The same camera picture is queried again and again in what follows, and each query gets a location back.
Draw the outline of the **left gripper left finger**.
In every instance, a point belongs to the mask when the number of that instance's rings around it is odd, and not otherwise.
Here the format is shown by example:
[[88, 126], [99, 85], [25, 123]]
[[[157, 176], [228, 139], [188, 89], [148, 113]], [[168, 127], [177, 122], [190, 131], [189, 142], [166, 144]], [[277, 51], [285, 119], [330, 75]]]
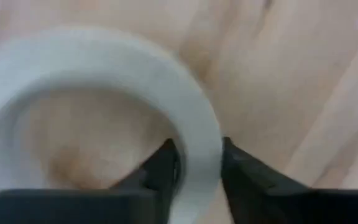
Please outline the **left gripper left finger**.
[[0, 224], [167, 224], [180, 178], [167, 139], [141, 166], [108, 189], [0, 191]]

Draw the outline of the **white masking tape roll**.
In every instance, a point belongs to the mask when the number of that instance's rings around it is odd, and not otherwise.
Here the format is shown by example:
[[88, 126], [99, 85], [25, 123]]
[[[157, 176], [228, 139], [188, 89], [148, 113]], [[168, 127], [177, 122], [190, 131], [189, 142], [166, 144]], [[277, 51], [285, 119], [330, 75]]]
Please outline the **white masking tape roll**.
[[0, 190], [42, 186], [42, 171], [15, 144], [25, 107], [52, 90], [119, 90], [164, 114], [178, 134], [181, 178], [169, 224], [196, 224], [214, 199], [223, 141], [207, 96], [159, 45], [119, 31], [66, 26], [0, 45]]

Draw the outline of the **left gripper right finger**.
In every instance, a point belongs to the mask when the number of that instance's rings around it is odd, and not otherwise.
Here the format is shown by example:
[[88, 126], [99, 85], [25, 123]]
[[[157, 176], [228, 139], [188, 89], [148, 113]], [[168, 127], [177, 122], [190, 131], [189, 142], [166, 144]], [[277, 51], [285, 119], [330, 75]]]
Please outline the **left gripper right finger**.
[[358, 224], [358, 190], [307, 187], [223, 140], [221, 177], [234, 224]]

